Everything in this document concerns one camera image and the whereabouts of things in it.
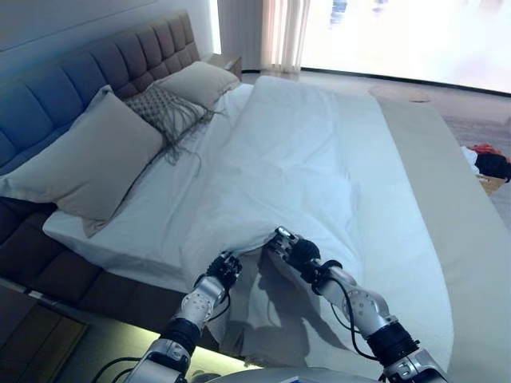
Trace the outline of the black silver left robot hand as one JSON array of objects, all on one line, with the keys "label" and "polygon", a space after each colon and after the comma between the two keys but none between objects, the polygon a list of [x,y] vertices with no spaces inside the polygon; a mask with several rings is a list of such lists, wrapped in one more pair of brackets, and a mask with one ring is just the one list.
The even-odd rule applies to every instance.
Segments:
[{"label": "black silver left robot hand", "polygon": [[222,251],[209,265],[206,272],[197,278],[194,286],[204,277],[213,277],[225,290],[230,290],[236,283],[241,270],[242,265],[237,255],[232,251]]}]

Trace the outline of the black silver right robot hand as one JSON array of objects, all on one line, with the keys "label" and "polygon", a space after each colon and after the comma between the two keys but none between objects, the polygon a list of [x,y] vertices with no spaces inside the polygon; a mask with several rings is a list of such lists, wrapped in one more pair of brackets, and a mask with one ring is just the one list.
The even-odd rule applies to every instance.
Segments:
[{"label": "black silver right robot hand", "polygon": [[306,280],[311,279],[319,268],[316,262],[320,259],[318,247],[285,227],[277,227],[265,247]]}]

